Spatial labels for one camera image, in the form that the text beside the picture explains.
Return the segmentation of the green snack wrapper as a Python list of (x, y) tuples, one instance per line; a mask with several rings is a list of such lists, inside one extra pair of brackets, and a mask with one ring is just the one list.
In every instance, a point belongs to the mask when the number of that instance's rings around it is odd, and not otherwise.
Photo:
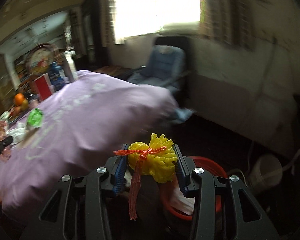
[(40, 128), (43, 123), (44, 113), (42, 110), (35, 108), (30, 111), (27, 118), (27, 126), (30, 128)]

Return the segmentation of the red plastic mesh basket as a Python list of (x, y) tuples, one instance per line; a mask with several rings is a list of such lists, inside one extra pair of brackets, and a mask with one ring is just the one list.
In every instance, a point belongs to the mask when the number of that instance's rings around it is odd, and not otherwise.
[[(227, 178), (225, 170), (215, 161), (206, 157), (189, 156), (195, 165), (207, 170), (212, 175)], [(173, 181), (159, 185), (159, 195), (163, 207), (170, 214), (182, 220), (192, 220), (194, 212), (195, 194), (183, 193), (175, 177)]]

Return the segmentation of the round framed embroidery picture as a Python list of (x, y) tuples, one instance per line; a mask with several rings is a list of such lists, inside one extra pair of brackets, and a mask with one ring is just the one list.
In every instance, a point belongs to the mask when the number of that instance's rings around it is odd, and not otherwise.
[(41, 76), (48, 72), (51, 63), (56, 61), (58, 49), (50, 43), (34, 47), (27, 55), (25, 67), (29, 75)]

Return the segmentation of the yellow foam fruit net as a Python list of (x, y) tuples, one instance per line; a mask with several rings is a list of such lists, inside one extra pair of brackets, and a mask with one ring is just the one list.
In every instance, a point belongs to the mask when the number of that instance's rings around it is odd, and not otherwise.
[(173, 148), (174, 142), (164, 134), (151, 134), (148, 144), (134, 142), (126, 150), (114, 151), (115, 155), (126, 156), (128, 165), (134, 170), (129, 191), (129, 216), (131, 220), (138, 218), (136, 201), (141, 187), (141, 176), (150, 175), (160, 184), (173, 180), (175, 163), (178, 156)]

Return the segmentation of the white plastic bag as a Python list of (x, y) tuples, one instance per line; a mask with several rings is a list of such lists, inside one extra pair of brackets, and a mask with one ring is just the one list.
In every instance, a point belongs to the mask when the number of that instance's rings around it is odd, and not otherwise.
[(16, 145), (26, 138), (27, 133), (27, 124), (23, 122), (17, 122), (14, 128), (10, 128), (8, 130), (7, 135), (12, 137), (12, 145)]

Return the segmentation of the red flat box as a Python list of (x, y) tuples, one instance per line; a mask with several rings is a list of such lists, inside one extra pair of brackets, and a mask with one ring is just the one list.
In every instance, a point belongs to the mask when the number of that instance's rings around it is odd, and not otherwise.
[(53, 94), (53, 88), (48, 74), (43, 74), (32, 81), (34, 89), (38, 94), (40, 101), (44, 101)]

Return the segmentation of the white plastic bucket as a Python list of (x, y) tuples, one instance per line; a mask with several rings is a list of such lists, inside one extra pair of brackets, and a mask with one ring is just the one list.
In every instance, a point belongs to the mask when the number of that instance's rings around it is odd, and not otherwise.
[(254, 192), (261, 192), (278, 185), (282, 179), (282, 166), (280, 161), (272, 155), (258, 159), (248, 177), (250, 188)]

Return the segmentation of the blue fish oil bottle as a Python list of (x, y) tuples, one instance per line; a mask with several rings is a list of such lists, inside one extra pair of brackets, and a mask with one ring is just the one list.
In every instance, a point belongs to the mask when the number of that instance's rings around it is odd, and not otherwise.
[(51, 82), (51, 85), (53, 85), (55, 91), (61, 90), (64, 85), (64, 72), (61, 66), (58, 65), (58, 63), (52, 62), (48, 68), (48, 76)]

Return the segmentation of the orange fruit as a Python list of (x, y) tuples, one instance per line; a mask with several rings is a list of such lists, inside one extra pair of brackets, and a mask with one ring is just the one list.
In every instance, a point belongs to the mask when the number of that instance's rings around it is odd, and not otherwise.
[(16, 106), (20, 106), (24, 100), (25, 100), (25, 96), (22, 93), (18, 93), (14, 97), (14, 104)]

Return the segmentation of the silver metal bottle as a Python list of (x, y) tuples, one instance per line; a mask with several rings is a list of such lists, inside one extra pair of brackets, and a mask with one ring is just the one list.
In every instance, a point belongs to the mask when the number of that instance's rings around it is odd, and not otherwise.
[(70, 53), (68, 51), (64, 51), (62, 54), (62, 58), (64, 74), (68, 78), (69, 82), (75, 82), (76, 80), (78, 80), (77, 70)]

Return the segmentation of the blue cushioned office chair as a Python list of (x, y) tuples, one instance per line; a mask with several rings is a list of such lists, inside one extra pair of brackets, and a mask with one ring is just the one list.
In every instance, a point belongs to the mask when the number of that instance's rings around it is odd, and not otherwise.
[(186, 36), (161, 36), (154, 42), (146, 66), (127, 79), (135, 85), (164, 87), (178, 94), (189, 73), (190, 41)]

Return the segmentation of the yellow pear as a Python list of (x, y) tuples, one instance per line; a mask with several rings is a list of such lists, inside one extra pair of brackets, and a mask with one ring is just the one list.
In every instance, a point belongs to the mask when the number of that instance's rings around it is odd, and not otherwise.
[(23, 112), (23, 111), (26, 111), (29, 107), (29, 102), (27, 99), (24, 99), (23, 102), (21, 103), (20, 105), (20, 110)]

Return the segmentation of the purple tablecloth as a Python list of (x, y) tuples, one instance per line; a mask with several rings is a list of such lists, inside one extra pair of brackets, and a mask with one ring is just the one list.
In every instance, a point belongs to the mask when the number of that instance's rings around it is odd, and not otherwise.
[(2, 212), (20, 223), (63, 175), (88, 174), (178, 107), (166, 88), (88, 70), (77, 75), (39, 104), (42, 126), (13, 146), (8, 160), (0, 158)]

